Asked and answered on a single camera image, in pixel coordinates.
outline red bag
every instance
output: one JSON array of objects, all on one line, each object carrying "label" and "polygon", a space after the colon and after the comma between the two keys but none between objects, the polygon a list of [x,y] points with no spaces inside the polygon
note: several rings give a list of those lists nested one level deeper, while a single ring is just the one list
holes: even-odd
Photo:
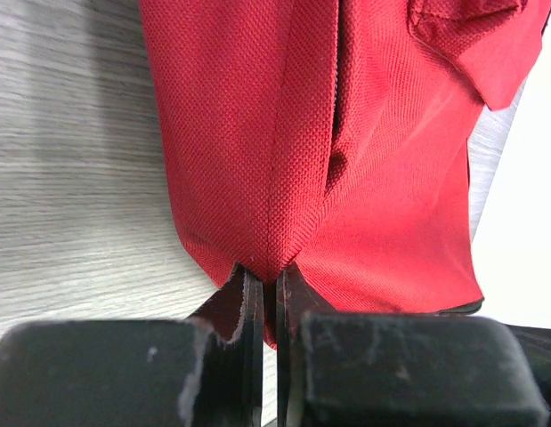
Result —
[{"label": "red bag", "polygon": [[340,310],[435,312],[474,278],[466,141],[551,0],[141,0],[174,223],[221,285],[292,261]]}]

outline red fabric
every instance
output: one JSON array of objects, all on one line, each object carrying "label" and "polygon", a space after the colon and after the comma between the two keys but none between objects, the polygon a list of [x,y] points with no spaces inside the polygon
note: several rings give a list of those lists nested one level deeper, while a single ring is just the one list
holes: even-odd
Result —
[{"label": "red fabric", "polygon": [[482,299],[466,140],[513,99],[551,0],[141,4],[174,223],[218,285],[296,260],[340,310]]}]

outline red textured fabric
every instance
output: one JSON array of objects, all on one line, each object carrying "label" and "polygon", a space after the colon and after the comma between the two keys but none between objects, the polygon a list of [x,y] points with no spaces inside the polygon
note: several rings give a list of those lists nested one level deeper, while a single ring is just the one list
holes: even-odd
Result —
[{"label": "red textured fabric", "polygon": [[466,140],[551,0],[141,0],[174,223],[221,285],[292,261],[340,310],[482,299]]}]

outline fabric seam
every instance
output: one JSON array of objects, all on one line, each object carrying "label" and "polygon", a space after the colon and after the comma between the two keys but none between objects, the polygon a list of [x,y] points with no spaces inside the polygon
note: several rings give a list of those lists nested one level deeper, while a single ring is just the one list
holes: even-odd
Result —
[{"label": "fabric seam", "polygon": [[291,31],[293,29],[293,23],[295,20],[295,6],[296,6],[296,0],[293,1],[293,5],[291,6],[291,16],[289,19],[289,29],[287,33],[287,42],[285,46],[285,63],[283,65],[283,73],[281,76],[281,84],[280,84],[280,93],[279,98],[277,99],[277,112],[275,113],[275,124],[273,127],[273,139],[271,142],[271,154],[269,156],[269,164],[270,164],[270,171],[269,171],[269,192],[268,192],[268,203],[267,203],[267,247],[265,251],[265,258],[267,261],[267,276],[269,277],[271,275],[271,270],[273,270],[272,262],[271,262],[271,229],[272,229],[272,211],[273,211],[273,175],[275,173],[275,164],[273,163],[273,159],[275,156],[275,143],[277,139],[277,131],[279,129],[279,123],[280,123],[280,112],[281,112],[281,102],[283,100],[283,88],[285,87],[285,83],[287,81],[287,71],[288,71],[288,61],[289,61],[289,45],[291,43]]}]

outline gray wood grain surface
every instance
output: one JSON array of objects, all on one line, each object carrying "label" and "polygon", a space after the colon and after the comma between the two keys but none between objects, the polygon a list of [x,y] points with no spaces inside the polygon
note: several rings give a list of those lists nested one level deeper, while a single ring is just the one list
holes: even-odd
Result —
[{"label": "gray wood grain surface", "polygon": [[[515,108],[471,139],[472,230]],[[0,335],[37,318],[182,318],[214,287],[171,220],[134,0],[0,0]],[[275,416],[265,358],[263,421]]]}]

